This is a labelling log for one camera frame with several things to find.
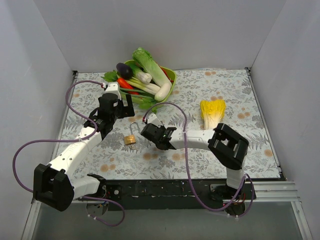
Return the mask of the large brass padlock with keys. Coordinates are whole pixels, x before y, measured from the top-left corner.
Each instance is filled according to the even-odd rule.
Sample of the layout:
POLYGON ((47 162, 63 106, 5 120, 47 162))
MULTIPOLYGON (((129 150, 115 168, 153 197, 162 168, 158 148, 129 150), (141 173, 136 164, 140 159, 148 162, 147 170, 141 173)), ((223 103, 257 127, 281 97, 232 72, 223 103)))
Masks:
POLYGON ((136 126, 136 131, 138 133, 140 133, 140 127, 139 127, 139 124, 137 122, 131 122, 130 125, 129 125, 129 131, 130 131, 130 134, 125 136, 123 141, 124 141, 124 145, 125 146, 128 146, 129 148, 131 148, 137 141, 136 141, 136 137, 134 135, 134 128, 133 128, 133 125, 136 126))

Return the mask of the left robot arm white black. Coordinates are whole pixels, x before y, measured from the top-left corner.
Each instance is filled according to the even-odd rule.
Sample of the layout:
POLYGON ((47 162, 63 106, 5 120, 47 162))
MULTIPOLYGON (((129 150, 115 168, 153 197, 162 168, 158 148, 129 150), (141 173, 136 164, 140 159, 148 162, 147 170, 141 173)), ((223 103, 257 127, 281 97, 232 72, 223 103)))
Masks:
POLYGON ((99 97, 99 106, 90 113, 75 141, 48 164, 35 168, 34 199, 62 212, 83 196, 95 200, 106 196, 106 180, 102 176, 90 173, 74 181, 71 177, 91 150, 111 132, 117 119, 135 115, 131 95, 125 97, 127 105, 115 93, 99 97))

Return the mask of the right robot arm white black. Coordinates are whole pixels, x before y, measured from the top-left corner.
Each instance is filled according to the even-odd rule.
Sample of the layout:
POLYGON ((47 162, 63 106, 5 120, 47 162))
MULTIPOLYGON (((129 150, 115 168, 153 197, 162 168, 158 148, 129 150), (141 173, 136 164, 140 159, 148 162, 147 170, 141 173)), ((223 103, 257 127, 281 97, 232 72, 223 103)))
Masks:
POLYGON ((219 123, 214 129, 184 132, 180 128, 148 123, 140 134, 160 150, 191 148, 211 151, 226 167, 227 175, 225 186, 217 186, 214 195, 225 199, 237 199, 245 192, 241 181, 249 141, 227 124, 219 123))

